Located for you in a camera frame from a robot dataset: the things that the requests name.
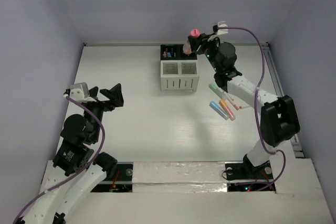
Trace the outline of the aluminium rail right edge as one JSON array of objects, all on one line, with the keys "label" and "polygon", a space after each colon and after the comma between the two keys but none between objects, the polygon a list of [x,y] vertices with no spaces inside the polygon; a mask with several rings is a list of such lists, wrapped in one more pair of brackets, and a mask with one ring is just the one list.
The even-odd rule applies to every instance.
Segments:
[{"label": "aluminium rail right edge", "polygon": [[288,95],[276,97],[261,107],[261,135],[273,148],[290,140],[300,131],[300,123],[293,99]]}]

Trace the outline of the pink glue stick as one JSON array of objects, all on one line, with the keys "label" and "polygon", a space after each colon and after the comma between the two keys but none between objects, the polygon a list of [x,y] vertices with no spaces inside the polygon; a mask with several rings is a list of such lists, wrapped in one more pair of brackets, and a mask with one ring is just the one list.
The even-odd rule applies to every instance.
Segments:
[{"label": "pink glue stick", "polygon": [[187,41],[183,45],[184,54],[190,55],[193,52],[193,48],[195,47],[200,34],[201,34],[200,31],[196,28],[191,30]]}]

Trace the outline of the yellow-capped white pen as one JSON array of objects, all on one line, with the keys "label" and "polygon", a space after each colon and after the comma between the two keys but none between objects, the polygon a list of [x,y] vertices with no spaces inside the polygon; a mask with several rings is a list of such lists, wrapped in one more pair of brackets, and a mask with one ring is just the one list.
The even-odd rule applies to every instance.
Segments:
[{"label": "yellow-capped white pen", "polygon": [[234,102],[234,100],[227,92],[223,91],[222,94],[225,97],[225,99],[234,107],[235,110],[239,110],[239,106]]}]

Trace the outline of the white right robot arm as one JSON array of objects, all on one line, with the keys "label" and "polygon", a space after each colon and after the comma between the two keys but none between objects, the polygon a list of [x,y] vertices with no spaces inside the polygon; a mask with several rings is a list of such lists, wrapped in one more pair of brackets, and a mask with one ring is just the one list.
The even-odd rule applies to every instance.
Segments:
[{"label": "white right robot arm", "polygon": [[235,46],[220,41],[217,32],[207,35],[193,29],[183,51],[187,55],[204,54],[215,70],[216,85],[254,109],[259,140],[227,178],[231,180],[234,175],[255,177],[270,156],[276,154],[277,147],[300,131],[293,99],[288,95],[271,94],[248,81],[235,67]]}]

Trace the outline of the long blue pastel highlighter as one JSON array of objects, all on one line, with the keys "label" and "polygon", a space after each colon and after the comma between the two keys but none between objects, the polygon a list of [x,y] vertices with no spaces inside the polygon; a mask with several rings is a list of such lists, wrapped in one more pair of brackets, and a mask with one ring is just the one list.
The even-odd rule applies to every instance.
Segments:
[{"label": "long blue pastel highlighter", "polygon": [[228,114],[214,101],[209,103],[209,106],[218,114],[220,115],[224,120],[228,120],[229,116]]}]

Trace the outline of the orange pink pastel highlighter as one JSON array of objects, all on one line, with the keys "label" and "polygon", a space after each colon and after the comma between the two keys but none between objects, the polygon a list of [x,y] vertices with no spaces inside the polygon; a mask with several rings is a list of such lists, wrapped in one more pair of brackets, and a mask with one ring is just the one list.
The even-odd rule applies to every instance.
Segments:
[{"label": "orange pink pastel highlighter", "polygon": [[219,105],[222,107],[222,109],[228,114],[229,118],[231,121],[235,120],[236,117],[233,113],[233,111],[230,109],[230,107],[228,106],[228,104],[226,103],[226,101],[224,99],[221,99],[219,101]]}]

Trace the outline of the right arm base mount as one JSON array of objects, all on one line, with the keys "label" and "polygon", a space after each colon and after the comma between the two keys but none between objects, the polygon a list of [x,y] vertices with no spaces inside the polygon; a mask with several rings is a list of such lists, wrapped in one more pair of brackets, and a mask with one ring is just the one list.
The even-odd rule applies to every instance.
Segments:
[{"label": "right arm base mount", "polygon": [[270,162],[250,174],[243,170],[243,163],[226,163],[221,176],[228,192],[276,191]]}]

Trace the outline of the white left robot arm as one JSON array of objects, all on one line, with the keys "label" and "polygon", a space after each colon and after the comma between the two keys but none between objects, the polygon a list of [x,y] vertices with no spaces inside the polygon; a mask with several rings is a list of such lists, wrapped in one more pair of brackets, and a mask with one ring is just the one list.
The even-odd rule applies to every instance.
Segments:
[{"label": "white left robot arm", "polygon": [[83,113],[65,119],[61,146],[40,192],[19,212],[14,223],[68,223],[86,196],[117,172],[118,161],[102,151],[106,138],[102,118],[105,112],[124,105],[122,85],[89,89],[85,82],[76,83],[64,92],[64,98]]}]

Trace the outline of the long green highlighter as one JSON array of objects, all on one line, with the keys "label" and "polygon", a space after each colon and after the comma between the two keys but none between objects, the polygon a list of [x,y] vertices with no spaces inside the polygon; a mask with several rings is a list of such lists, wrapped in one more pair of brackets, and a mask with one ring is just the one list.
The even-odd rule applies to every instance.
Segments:
[{"label": "long green highlighter", "polygon": [[221,88],[217,86],[215,82],[208,85],[208,87],[220,98],[225,99],[225,94]]}]

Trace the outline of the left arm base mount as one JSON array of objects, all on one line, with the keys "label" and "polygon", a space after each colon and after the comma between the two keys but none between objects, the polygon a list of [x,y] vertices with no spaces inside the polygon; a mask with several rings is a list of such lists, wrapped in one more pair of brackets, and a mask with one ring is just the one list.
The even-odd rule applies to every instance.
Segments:
[{"label": "left arm base mount", "polygon": [[116,173],[96,185],[92,193],[131,193],[133,163],[118,163]]}]

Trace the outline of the white four-slot pen organizer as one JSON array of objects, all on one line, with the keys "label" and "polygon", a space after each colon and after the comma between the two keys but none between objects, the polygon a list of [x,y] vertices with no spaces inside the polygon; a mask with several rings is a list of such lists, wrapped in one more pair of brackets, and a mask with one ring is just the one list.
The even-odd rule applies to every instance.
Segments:
[{"label": "white four-slot pen organizer", "polygon": [[[172,58],[164,58],[164,51],[170,52]],[[182,44],[162,44],[160,53],[161,90],[197,91],[199,83],[197,55],[184,54]]]}]

